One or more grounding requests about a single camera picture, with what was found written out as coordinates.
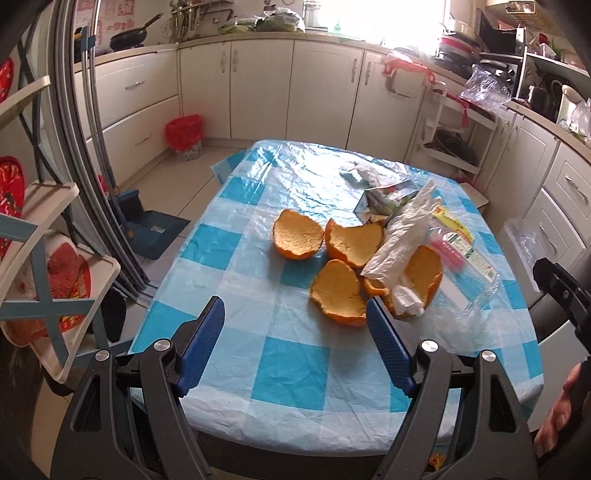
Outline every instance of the trash can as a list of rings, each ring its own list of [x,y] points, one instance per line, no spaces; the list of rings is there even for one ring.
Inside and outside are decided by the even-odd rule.
[[[175,118],[165,128],[166,142],[182,160],[199,158],[203,149],[203,121],[200,115]]]

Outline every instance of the wok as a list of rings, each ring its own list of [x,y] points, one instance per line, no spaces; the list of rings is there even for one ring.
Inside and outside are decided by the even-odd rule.
[[[162,15],[163,14],[158,14],[154,18],[148,20],[148,22],[143,27],[133,28],[131,30],[126,30],[124,32],[117,33],[117,35],[111,38],[111,42],[109,43],[111,50],[126,50],[128,48],[140,45],[148,35],[146,29],[156,20],[162,17]]]

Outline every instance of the human hand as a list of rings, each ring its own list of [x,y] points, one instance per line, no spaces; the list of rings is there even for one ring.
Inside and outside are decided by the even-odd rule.
[[[581,373],[581,364],[576,365],[566,378],[562,386],[562,393],[558,401],[552,406],[548,417],[535,436],[534,450],[537,458],[551,452],[558,443],[558,433],[569,422],[573,412],[570,404],[570,393]]]

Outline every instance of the blue gripper pad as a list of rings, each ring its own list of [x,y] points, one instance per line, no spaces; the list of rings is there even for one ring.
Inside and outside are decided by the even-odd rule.
[[[184,397],[189,390],[196,387],[201,380],[203,371],[213,347],[222,331],[226,309],[221,299],[216,299],[206,312],[195,336],[189,343],[189,347],[183,355],[181,362],[181,376],[176,384],[176,391],[180,397]]]
[[[393,385],[402,390],[407,397],[414,397],[417,393],[417,384],[411,376],[411,356],[390,324],[388,315],[374,299],[368,300],[367,321]]]

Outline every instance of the table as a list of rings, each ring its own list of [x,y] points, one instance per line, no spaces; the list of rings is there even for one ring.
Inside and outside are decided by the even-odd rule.
[[[181,401],[200,432],[297,455],[371,456],[389,449],[409,400],[391,385],[367,329],[341,326],[309,301],[310,283],[327,261],[324,248],[291,261],[272,246],[273,222],[285,208],[322,225],[330,218],[359,224],[352,211],[363,188],[340,174],[359,157],[408,172],[419,186],[432,179],[434,195],[501,275],[498,292],[475,317],[448,315],[449,299],[439,292],[413,320],[419,335],[464,355],[492,349],[524,411],[535,406],[543,376],[531,318],[499,245],[455,181],[335,148],[261,141],[218,166],[226,170],[223,188],[187,237],[131,348],[139,352],[171,338],[212,295],[224,301],[222,334],[200,384]],[[469,298],[469,286],[456,286]],[[458,399],[451,391],[441,442],[452,433]]]

